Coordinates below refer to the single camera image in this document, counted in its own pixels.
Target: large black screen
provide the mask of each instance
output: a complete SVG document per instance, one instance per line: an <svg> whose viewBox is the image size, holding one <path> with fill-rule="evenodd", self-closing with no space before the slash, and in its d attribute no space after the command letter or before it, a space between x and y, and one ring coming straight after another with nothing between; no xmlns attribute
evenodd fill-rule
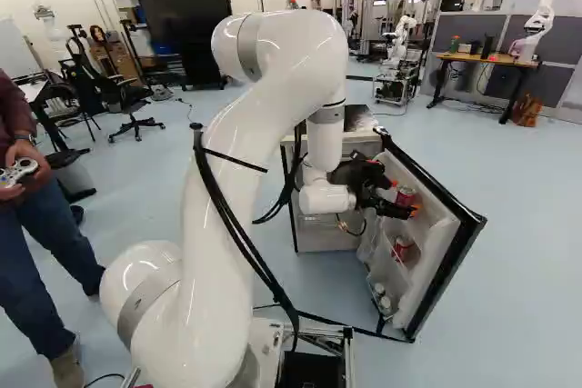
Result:
<svg viewBox="0 0 582 388"><path fill-rule="evenodd" d="M139 0L155 44L178 47L209 41L232 14L229 0Z"/></svg>

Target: blue bin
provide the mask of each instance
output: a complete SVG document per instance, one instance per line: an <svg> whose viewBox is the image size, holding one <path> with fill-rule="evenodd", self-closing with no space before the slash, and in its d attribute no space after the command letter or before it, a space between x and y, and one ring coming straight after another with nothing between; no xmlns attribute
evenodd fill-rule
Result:
<svg viewBox="0 0 582 388"><path fill-rule="evenodd" d="M156 55L171 55L171 54L174 54L176 52L169 45L152 44L152 48L154 49L154 53Z"/></svg>
<svg viewBox="0 0 582 388"><path fill-rule="evenodd" d="M146 22L146 13L144 13L144 8L142 8L141 6L135 7L135 15L137 16L138 23Z"/></svg>

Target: jeans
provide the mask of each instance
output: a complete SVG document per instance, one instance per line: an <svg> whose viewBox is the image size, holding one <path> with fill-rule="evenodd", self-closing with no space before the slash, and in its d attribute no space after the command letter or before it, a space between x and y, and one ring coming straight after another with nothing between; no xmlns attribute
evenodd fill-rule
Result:
<svg viewBox="0 0 582 388"><path fill-rule="evenodd" d="M99 292L105 269L79 231L55 179L21 204L0 209L0 306L36 352L52 360L73 344L75 334L63 326L22 226L83 286L85 294Z"/></svg>

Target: game controller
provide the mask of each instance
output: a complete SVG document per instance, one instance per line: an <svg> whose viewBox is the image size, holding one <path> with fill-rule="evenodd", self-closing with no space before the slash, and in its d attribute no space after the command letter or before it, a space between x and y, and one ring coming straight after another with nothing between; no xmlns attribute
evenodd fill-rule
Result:
<svg viewBox="0 0 582 388"><path fill-rule="evenodd" d="M18 158L12 167L0 168L0 188L12 188L24 177L38 170L38 162L31 158Z"/></svg>

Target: shoe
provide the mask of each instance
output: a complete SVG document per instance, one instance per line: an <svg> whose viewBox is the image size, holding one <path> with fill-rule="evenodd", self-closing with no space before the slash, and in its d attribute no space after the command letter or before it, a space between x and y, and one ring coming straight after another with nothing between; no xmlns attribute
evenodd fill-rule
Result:
<svg viewBox="0 0 582 388"><path fill-rule="evenodd" d="M50 362L51 367L53 367L56 388L83 388L85 373L81 367L79 354L80 342L79 335L77 335L66 352Z"/></svg>

